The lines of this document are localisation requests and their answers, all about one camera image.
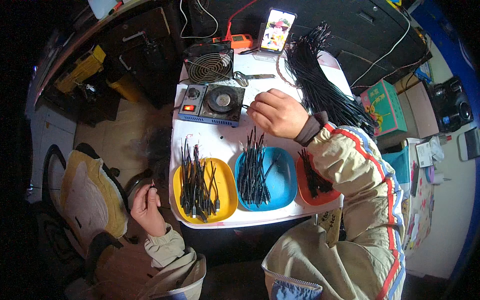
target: striped jacket sleeve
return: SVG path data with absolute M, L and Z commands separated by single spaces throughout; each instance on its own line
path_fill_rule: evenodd
M 345 196 L 347 240 L 338 242 L 346 281 L 369 299 L 400 299 L 405 278 L 401 248 L 403 191 L 392 167 L 359 128 L 328 122 L 308 146 L 317 170 Z

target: fan grille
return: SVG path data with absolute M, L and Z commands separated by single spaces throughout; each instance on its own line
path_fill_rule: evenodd
M 226 60 L 218 53 L 202 55 L 190 64 L 188 76 L 193 83 L 210 84 L 217 81 L 230 79 L 228 74 L 232 71 L 232 62 Z

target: white table surface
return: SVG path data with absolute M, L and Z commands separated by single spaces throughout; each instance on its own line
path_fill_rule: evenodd
M 285 69 L 285 60 L 280 59 L 279 67 L 285 78 L 289 79 L 291 83 L 294 83 L 293 79 L 289 75 L 289 72 Z M 253 55 L 238 55 L 234 57 L 234 71 L 240 71 L 246 75 L 250 74 L 275 74 L 275 79 L 259 79 L 249 80 L 249 86 L 245 88 L 245 96 L 243 103 L 249 105 L 259 92 L 267 91 L 271 88 L 281 90 L 295 99 L 300 101 L 301 90 L 291 87 L 283 82 L 278 77 L 276 72 L 275 63 L 269 61 L 256 60 Z M 336 84 L 344 93 L 351 95 L 348 87 L 347 80 L 340 70 L 340 68 L 327 67 L 322 65 L 326 77 Z M 180 81 L 188 78 L 185 66 L 183 66 L 182 73 L 180 75 Z M 183 81 L 177 85 L 177 94 L 175 97 L 175 106 L 180 106 L 185 95 L 189 80 Z M 230 85 L 240 87 L 235 81 L 228 80 L 218 82 L 216 84 Z M 287 221 L 304 216 L 312 216 L 316 213 L 325 212 L 331 209 L 341 207 L 343 205 L 343 195 L 340 195 L 334 201 L 319 205 L 312 206 L 305 203 L 300 193 L 297 193 L 297 197 L 292 203 L 284 208 L 266 211 L 266 212 L 252 212 L 247 211 L 239 203 L 235 213 L 222 222 L 206 223 L 206 224 L 192 224 L 185 221 L 178 211 L 178 207 L 173 195 L 173 175 L 176 169 L 180 166 L 181 151 L 180 146 L 183 144 L 185 137 L 189 138 L 189 145 L 199 145 L 200 154 L 204 157 L 215 157 L 225 161 L 232 170 L 235 169 L 235 162 L 238 156 L 242 152 L 242 145 L 240 142 L 245 143 L 247 133 L 253 128 L 253 122 L 246 114 L 246 109 L 242 109 L 240 124 L 237 128 L 224 125 L 213 125 L 206 123 L 198 123 L 191 121 L 183 121 L 178 117 L 178 111 L 176 110 L 173 115 L 173 130 L 172 130 L 172 142 L 171 142 L 171 157 L 170 157 L 170 173 L 169 173 L 169 201 L 172 212 L 178 221 L 183 222 L 186 226 L 195 229 L 210 229 L 210 228 L 235 228 L 254 225 L 270 224 L 275 222 Z M 292 155 L 294 161 L 297 161 L 299 155 L 297 151 L 301 149 L 301 146 L 293 140 L 284 138 L 273 137 L 269 134 L 265 134 L 265 140 L 267 146 L 276 146 L 285 149 Z

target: hand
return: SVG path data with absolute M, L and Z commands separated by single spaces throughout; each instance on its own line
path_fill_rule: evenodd
M 158 211 L 158 206 L 160 206 L 160 197 L 156 193 L 156 188 L 150 189 L 150 184 L 144 185 L 135 193 L 132 217 L 154 237 L 161 237 L 167 231 L 167 225 Z
M 287 139 L 296 138 L 309 117 L 297 100 L 274 88 L 255 96 L 247 114 L 265 132 Z

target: plastic bowl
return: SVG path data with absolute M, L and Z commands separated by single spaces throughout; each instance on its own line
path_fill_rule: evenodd
M 205 168 L 205 183 L 207 186 L 210 186 L 210 181 L 212 180 L 212 170 L 210 167 L 210 160 L 213 164 L 216 164 L 215 171 L 215 180 L 218 186 L 218 198 L 220 200 L 220 211 L 216 213 L 216 216 L 211 214 L 210 217 L 207 217 L 208 223 L 220 222 L 231 216 L 238 206 L 237 198 L 237 186 L 235 185 L 235 179 L 233 178 L 232 170 L 230 167 L 223 161 L 218 158 L 202 158 L 200 161 L 203 162 L 207 160 L 207 165 Z M 182 218 L 192 224 L 204 224 L 202 219 L 197 215 L 197 218 L 192 218 L 187 216 L 185 211 L 180 206 L 180 195 L 182 189 L 182 178 L 181 178 L 181 167 L 175 171 L 173 175 L 173 194 L 175 195 L 175 203 L 177 204 L 178 211 Z M 212 201 L 216 198 L 215 186 L 212 187 Z
M 245 154 L 242 153 L 235 163 L 235 179 L 238 182 L 240 165 L 243 163 Z M 295 163 L 292 156 L 282 148 L 266 147 L 264 157 L 264 172 L 267 172 L 272 162 L 276 159 L 275 165 L 270 170 L 266 178 L 266 188 L 270 192 L 270 202 L 268 204 L 262 203 L 257 207 L 255 204 L 250 204 L 250 207 L 245 204 L 237 190 L 239 202 L 247 210 L 254 212 L 264 212 L 274 209 L 279 209 L 289 205 L 297 196 L 297 174 L 295 172 Z
M 308 155 L 310 158 L 310 163 L 313 166 L 313 156 L 310 152 L 308 153 Z M 340 192 L 335 190 L 331 190 L 329 192 L 318 191 L 318 195 L 315 198 L 312 198 L 312 194 L 308 189 L 307 175 L 305 175 L 305 169 L 303 168 L 303 159 L 301 157 L 297 159 L 296 167 L 297 167 L 297 180 L 299 185 L 300 196 L 307 204 L 310 204 L 313 206 L 326 204 L 326 203 L 332 202 L 333 200 L 335 200 L 341 195 Z

